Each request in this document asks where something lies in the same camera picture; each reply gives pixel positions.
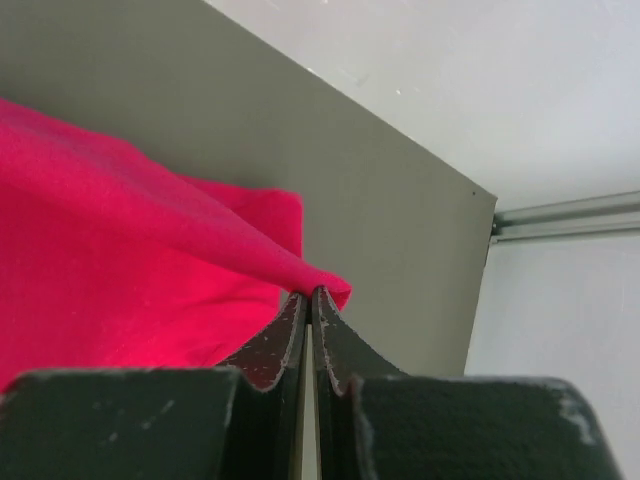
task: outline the folded fabric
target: folded fabric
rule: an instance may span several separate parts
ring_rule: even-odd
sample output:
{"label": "folded fabric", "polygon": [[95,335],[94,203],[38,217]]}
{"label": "folded fabric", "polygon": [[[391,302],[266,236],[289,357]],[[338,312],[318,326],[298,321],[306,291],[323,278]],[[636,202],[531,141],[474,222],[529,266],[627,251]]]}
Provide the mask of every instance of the folded fabric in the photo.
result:
{"label": "folded fabric", "polygon": [[0,388],[42,367],[206,366],[339,277],[301,259],[293,193],[175,175],[0,100]]}

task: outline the gray panel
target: gray panel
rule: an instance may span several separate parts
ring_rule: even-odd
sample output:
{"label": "gray panel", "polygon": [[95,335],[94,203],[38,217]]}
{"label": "gray panel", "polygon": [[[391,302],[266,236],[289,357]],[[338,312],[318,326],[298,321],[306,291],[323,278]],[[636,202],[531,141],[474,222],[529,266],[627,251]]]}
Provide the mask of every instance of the gray panel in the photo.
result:
{"label": "gray panel", "polygon": [[300,192],[399,367],[461,374],[495,199],[199,0],[2,0],[0,95],[191,175]]}

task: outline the white wall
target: white wall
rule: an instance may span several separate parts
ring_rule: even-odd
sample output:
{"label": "white wall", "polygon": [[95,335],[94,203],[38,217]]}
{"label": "white wall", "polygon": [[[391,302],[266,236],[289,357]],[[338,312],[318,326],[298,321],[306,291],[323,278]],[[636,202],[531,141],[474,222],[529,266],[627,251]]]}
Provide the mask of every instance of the white wall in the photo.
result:
{"label": "white wall", "polygon": [[595,408],[640,478],[640,237],[490,249],[466,374],[552,375]]}
{"label": "white wall", "polygon": [[638,1],[207,1],[502,210],[640,190]]}

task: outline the metal rail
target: metal rail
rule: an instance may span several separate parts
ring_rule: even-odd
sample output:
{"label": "metal rail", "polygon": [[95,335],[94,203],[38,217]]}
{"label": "metal rail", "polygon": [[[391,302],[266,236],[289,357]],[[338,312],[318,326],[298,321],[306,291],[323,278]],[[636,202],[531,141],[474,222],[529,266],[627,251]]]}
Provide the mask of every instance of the metal rail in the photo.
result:
{"label": "metal rail", "polygon": [[640,232],[640,192],[498,213],[492,243]]}

